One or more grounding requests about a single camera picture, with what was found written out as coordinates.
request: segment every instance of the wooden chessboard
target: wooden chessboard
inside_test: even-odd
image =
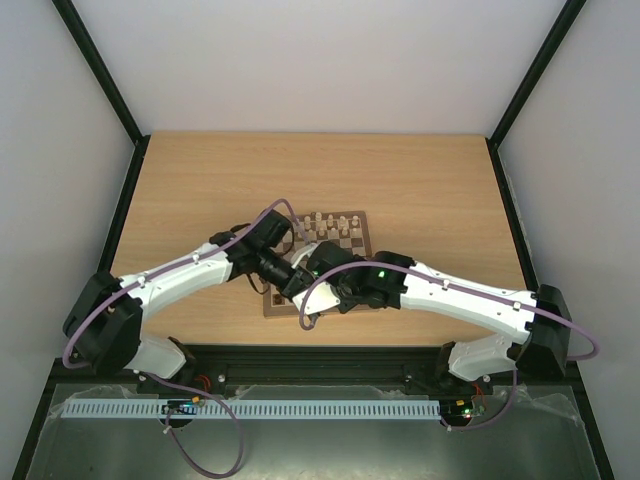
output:
[[[304,227],[311,242],[333,242],[362,257],[369,258],[373,255],[365,212],[312,212],[298,215],[298,221]],[[283,255],[283,258],[291,261],[293,254],[303,246],[302,235],[296,230],[295,235],[288,232],[274,251],[278,254],[287,252]],[[306,266],[306,260],[303,260],[300,265]],[[263,298],[263,314],[265,318],[298,316],[296,306],[280,295],[273,286],[269,286],[269,290]],[[370,308],[366,305],[358,305],[354,310],[370,310]],[[336,308],[332,308],[323,312],[323,315],[327,313],[339,312]]]

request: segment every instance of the slotted metal strip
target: slotted metal strip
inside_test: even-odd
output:
[[[175,400],[153,399],[72,399],[62,418],[164,417],[167,405]],[[233,413],[246,420],[439,420],[440,404],[424,400],[229,400]],[[217,403],[203,407],[183,407],[174,418],[224,419],[228,414]]]

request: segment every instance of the robotic arm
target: robotic arm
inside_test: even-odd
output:
[[[70,343],[75,337],[76,350],[96,373],[130,369],[172,378],[190,354],[173,338],[143,333],[142,324],[197,290],[256,273],[303,310],[311,327],[329,308],[346,313],[366,304],[437,312],[495,332],[473,342],[444,345],[436,372],[440,379],[469,382],[514,368],[543,378],[563,377],[569,329],[534,313],[543,310],[568,319],[559,290],[544,285],[538,292],[489,287],[392,252],[379,252],[367,261],[331,242],[305,247],[290,264],[272,248],[291,228],[286,217],[271,210],[250,231],[217,233],[190,254],[153,270],[119,279],[98,272],[63,331]],[[306,268],[298,265],[302,255],[309,256]]]

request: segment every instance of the white wall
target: white wall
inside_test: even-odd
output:
[[[502,148],[540,279],[602,341],[580,370],[620,479],[640,468],[638,18],[587,2]]]
[[[483,133],[563,0],[76,0],[143,131]]]
[[[10,478],[132,145],[49,1],[0,2],[0,112],[0,478]]]

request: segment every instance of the light wood surface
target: light wood surface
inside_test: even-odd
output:
[[[251,221],[278,197],[298,212],[364,210],[391,250],[481,283],[524,288],[481,136],[153,134],[113,266],[135,273]],[[487,331],[427,312],[350,313],[305,332],[265,319],[245,278],[198,292],[145,330],[185,343],[440,345]]]

